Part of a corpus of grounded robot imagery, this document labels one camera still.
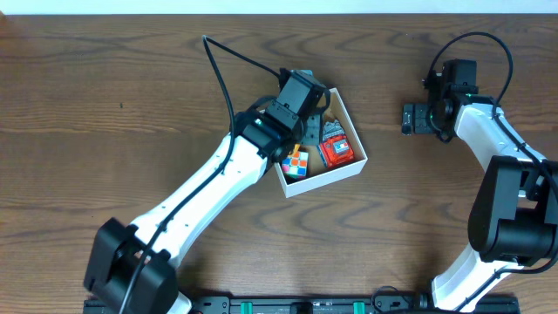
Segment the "white cardboard box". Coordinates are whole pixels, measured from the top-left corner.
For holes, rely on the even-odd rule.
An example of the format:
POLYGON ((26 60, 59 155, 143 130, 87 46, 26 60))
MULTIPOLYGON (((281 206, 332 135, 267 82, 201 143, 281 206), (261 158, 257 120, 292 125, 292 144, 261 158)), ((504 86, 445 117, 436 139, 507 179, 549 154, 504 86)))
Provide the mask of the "white cardboard box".
POLYGON ((368 156, 337 88, 330 89, 330 106, 324 113, 324 119, 337 119, 340 122, 354 151, 355 160, 346 165, 327 168, 323 164, 316 147, 302 146, 302 150, 310 155, 308 174, 305 179, 294 181, 282 172, 282 165, 280 163, 274 165, 286 198, 357 175, 368 161, 368 156))

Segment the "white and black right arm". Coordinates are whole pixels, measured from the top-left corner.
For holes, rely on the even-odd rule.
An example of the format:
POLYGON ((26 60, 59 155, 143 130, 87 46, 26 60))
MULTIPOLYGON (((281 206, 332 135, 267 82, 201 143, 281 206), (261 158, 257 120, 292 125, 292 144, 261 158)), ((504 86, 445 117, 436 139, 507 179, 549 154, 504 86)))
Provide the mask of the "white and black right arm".
POLYGON ((471 312, 506 276, 540 274, 557 263, 557 164, 529 146, 477 86, 425 88, 426 103, 404 107, 403 134, 459 138, 485 172, 468 218, 468 244, 431 283, 435 308, 471 312))

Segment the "red toy fire truck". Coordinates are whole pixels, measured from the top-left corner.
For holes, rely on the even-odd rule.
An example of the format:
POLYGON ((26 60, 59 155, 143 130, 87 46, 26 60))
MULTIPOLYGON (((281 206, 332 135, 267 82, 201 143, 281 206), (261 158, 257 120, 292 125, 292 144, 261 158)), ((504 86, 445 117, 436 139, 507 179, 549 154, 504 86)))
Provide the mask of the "red toy fire truck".
POLYGON ((355 160, 352 146, 337 119, 324 124, 323 137, 317 148, 327 168, 339 167, 355 160))

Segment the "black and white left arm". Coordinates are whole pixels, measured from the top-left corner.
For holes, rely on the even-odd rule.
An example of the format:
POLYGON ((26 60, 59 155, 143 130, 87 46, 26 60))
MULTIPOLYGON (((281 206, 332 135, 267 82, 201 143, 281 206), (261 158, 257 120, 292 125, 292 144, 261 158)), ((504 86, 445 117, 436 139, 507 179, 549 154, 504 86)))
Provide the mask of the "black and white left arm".
POLYGON ((318 139, 320 113, 249 109, 209 160, 162 203, 125 226, 112 218, 95 235, 84 286, 114 313, 188 313, 176 270, 211 221, 286 159, 305 135, 318 139))

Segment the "colourful puzzle cube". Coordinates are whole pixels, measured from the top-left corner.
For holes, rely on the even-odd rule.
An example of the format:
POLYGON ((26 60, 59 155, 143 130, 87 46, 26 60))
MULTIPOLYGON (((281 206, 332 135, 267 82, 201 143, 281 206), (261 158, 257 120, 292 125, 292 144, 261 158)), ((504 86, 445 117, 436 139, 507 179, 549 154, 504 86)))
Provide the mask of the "colourful puzzle cube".
POLYGON ((308 175, 309 154, 295 144, 293 151, 282 161, 282 173, 293 180, 305 179, 308 175))

